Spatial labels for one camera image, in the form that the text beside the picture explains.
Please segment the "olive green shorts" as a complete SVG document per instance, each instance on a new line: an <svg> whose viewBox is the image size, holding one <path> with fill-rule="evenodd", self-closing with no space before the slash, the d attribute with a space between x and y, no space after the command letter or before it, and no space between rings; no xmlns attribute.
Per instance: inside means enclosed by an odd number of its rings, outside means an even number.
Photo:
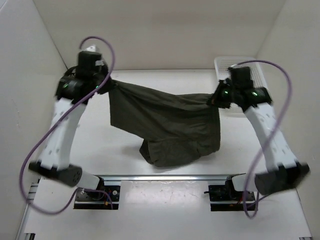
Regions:
<svg viewBox="0 0 320 240"><path fill-rule="evenodd" d="M114 80L110 124L143 139L143 158L158 168L190 164L221 146L220 114L208 93L171 94Z"/></svg>

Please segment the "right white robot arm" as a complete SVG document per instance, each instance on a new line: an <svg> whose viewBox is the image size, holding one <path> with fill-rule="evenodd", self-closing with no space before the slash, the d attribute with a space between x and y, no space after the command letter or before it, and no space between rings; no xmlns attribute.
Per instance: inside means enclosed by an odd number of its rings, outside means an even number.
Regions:
<svg viewBox="0 0 320 240"><path fill-rule="evenodd" d="M250 80L244 88L236 88L229 78L220 80L208 105L230 108L238 105L251 123L261 150L247 173L231 176L224 193L230 200L243 192L270 195L295 189L310 173L307 163L299 163L284 135L279 130L280 119L275 116L273 103L265 87L254 87Z"/></svg>

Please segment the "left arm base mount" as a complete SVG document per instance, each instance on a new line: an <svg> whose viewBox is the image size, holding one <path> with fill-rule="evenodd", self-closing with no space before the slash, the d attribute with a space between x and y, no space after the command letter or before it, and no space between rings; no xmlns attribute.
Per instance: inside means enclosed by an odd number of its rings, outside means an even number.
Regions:
<svg viewBox="0 0 320 240"><path fill-rule="evenodd" d="M105 181L101 191L103 192L78 190L75 195L73 208L76 210L118 210L121 183Z"/></svg>

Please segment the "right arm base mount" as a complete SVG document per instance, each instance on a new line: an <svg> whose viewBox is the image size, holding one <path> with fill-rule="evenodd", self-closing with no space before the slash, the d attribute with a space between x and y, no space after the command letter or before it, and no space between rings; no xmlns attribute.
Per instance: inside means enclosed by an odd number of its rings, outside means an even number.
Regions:
<svg viewBox="0 0 320 240"><path fill-rule="evenodd" d="M243 193L231 190L226 185L209 185L203 192L209 196L211 212L241 212L243 207Z"/></svg>

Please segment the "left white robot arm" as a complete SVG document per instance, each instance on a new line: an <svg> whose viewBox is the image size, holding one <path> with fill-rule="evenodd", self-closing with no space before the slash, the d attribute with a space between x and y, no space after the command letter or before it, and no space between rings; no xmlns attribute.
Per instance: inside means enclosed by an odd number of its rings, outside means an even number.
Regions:
<svg viewBox="0 0 320 240"><path fill-rule="evenodd" d="M100 200L105 194L102 179L83 171L80 166L71 164L70 153L78 123L88 104L87 100L83 103L80 103L80 100L93 90L102 95L115 87L111 78L100 87L103 80L104 76L101 74L89 80L71 76L63 76L59 80L51 121L54 130L45 139L38 159L28 164L31 172L45 178L69 187L87 189L87 194L93 200Z"/></svg>

